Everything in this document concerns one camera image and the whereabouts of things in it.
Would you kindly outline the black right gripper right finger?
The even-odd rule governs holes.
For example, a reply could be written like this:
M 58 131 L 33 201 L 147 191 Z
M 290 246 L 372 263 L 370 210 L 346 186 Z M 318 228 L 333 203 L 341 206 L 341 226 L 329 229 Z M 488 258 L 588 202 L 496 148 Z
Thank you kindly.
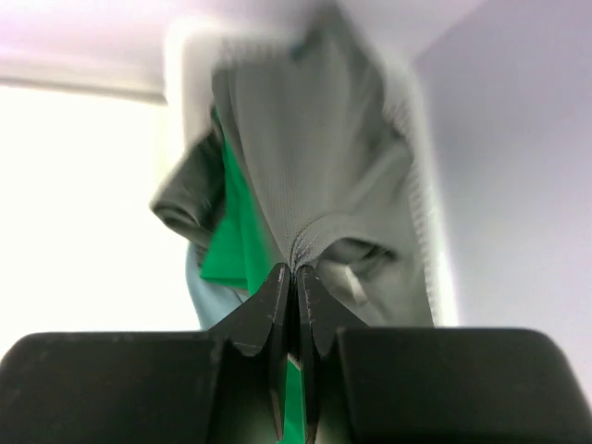
M 370 327 L 297 272 L 309 443 L 587 443 L 561 349 L 523 328 Z

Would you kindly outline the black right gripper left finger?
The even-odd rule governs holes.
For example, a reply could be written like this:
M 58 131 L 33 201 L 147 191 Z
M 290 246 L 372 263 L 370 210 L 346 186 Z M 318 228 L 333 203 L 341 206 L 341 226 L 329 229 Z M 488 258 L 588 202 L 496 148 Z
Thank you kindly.
M 274 443 L 290 271 L 206 331 L 36 333 L 1 362 L 5 443 Z

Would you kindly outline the green t-shirt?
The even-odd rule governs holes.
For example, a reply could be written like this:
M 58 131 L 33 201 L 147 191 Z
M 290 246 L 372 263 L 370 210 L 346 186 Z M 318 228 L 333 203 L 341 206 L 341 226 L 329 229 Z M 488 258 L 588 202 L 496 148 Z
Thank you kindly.
M 226 210 L 202 265 L 208 282 L 246 290 L 247 298 L 210 330 L 223 341 L 211 440 L 214 443 L 302 443 L 300 372 L 278 345 L 273 305 L 284 303 L 248 185 L 232 152 L 222 113 L 211 112 L 225 170 Z

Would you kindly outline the grey t-shirt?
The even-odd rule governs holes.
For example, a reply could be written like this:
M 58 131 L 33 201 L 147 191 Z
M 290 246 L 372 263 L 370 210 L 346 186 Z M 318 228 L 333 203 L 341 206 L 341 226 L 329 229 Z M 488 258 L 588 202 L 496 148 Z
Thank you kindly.
M 386 113 L 377 58 L 338 6 L 318 9 L 295 46 L 211 72 L 209 127 L 156 194 L 154 214 L 205 255 L 225 214 L 211 112 L 236 142 L 272 267 L 311 266 L 371 326 L 434 318 L 410 208 L 413 148 Z

